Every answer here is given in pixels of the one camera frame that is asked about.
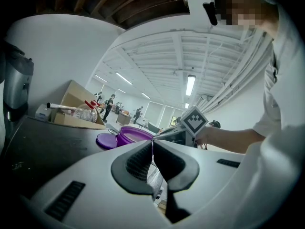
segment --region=purple pot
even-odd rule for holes
[[[152,137],[152,134],[138,128],[124,126],[120,129],[118,135],[116,136],[117,147],[144,140],[151,140]]]

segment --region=cardboard box on desk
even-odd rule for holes
[[[91,100],[96,99],[95,96],[83,88],[81,85],[75,81],[71,81],[62,101],[61,105],[70,106],[70,107],[79,107],[84,104],[85,100],[90,102]],[[68,114],[62,113],[60,110],[55,115],[54,123],[60,125],[69,125],[76,127],[86,127],[86,128],[95,128],[95,129],[105,129],[105,124],[102,121],[100,115],[97,117],[96,123],[81,120],[75,117],[72,117]]]

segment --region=black table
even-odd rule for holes
[[[109,130],[69,127],[25,117],[4,157],[19,193],[31,198],[43,184],[77,161],[105,151],[95,142],[100,133]],[[158,191],[163,177],[159,172],[153,179],[152,184],[158,186],[152,187]]]

